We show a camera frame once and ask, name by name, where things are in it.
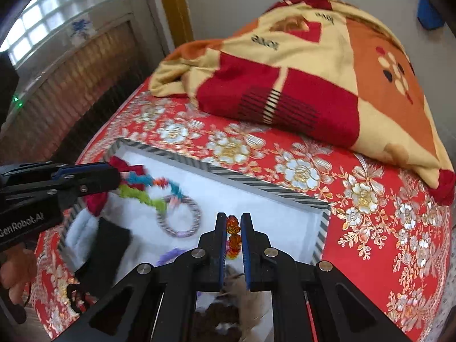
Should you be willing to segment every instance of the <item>black cloth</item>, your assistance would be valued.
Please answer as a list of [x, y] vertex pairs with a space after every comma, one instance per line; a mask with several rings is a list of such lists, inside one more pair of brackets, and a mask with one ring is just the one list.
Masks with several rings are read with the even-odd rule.
[[130, 242], [130, 230], [100, 218], [88, 260], [74, 274], [84, 291], [100, 299], [111, 289]]

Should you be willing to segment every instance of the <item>black and white striped border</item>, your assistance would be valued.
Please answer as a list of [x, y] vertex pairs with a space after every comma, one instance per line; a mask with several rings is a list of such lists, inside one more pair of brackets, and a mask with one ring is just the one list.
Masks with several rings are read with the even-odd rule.
[[[106, 151], [103, 156], [103, 160], [108, 161], [122, 146], [129, 146], [133, 148], [140, 149], [147, 153], [151, 153], [154, 155], [158, 155], [160, 157], [167, 158], [169, 160], [174, 160], [178, 163], [183, 163], [191, 167], [195, 167], [197, 169], [213, 173], [217, 176], [230, 179], [231, 181], [235, 181], [237, 183], [243, 183], [249, 187], [262, 190], [267, 193], [272, 193], [276, 196], [285, 199], [291, 199], [294, 202], [309, 205], [313, 208], [322, 211], [322, 220], [320, 223], [320, 228], [318, 232], [317, 241], [315, 244], [314, 253], [312, 256], [311, 264], [316, 264], [318, 261], [321, 261], [321, 256], [323, 254], [323, 249], [325, 248], [325, 240], [328, 231], [328, 224], [329, 218], [331, 216], [331, 208], [327, 202], [321, 201], [320, 199], [313, 198], [311, 196], [304, 195], [302, 193], [295, 192], [291, 189], [284, 188], [282, 186], [275, 185], [273, 183], [256, 179], [254, 177], [246, 176], [236, 171], [228, 170], [224, 167], [219, 167], [212, 165], [207, 162], [201, 162], [200, 160], [189, 158], [174, 152], [170, 152], [167, 150], [159, 149], [152, 147], [150, 145], [135, 141], [129, 140], [124, 138], [119, 138], [114, 142], [114, 144]], [[84, 203], [82, 200], [76, 204], [70, 212], [69, 219], [65, 222], [64, 229], [61, 235], [61, 240], [59, 243], [59, 250], [60, 248], [64, 248], [65, 244], [65, 235], [68, 230], [68, 227], [71, 225], [74, 218], [77, 214], [84, 208]]]

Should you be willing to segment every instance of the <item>human hand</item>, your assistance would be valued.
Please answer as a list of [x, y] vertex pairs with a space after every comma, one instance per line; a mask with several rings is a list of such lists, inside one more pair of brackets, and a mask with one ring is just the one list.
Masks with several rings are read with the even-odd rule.
[[23, 248], [21, 244], [4, 252], [7, 260], [0, 268], [0, 283], [9, 289], [13, 304], [22, 303], [22, 294], [29, 281], [36, 277], [36, 257], [33, 251]]

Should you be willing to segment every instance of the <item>corrugated panel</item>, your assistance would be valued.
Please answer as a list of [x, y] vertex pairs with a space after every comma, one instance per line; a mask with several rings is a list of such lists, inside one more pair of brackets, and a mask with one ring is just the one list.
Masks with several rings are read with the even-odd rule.
[[[144, 79], [141, 68], [142, 55], [128, 23], [94, 38], [48, 74], [24, 102], [0, 141], [0, 162], [49, 160], [75, 124], [120, 79], [132, 75], [139, 85]], [[128, 96], [119, 92], [115, 103]]]

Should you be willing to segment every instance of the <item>blue object on wall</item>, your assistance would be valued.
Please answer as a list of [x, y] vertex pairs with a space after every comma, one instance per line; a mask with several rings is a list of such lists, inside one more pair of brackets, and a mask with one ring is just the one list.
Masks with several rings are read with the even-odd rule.
[[429, 31], [443, 27], [445, 21], [429, 0], [420, 0], [418, 3], [417, 18], [424, 29]]

